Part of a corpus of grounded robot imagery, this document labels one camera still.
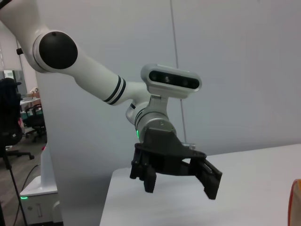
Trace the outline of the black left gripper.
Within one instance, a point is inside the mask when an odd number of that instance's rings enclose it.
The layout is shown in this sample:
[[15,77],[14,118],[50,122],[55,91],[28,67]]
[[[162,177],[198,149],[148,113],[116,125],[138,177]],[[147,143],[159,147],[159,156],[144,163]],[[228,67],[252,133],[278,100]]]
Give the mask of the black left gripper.
[[195,176],[210,200],[215,200],[222,172],[206,159],[206,154],[184,146],[173,132],[147,129],[142,143],[135,144],[130,178],[143,181],[145,192],[153,193],[156,173]]

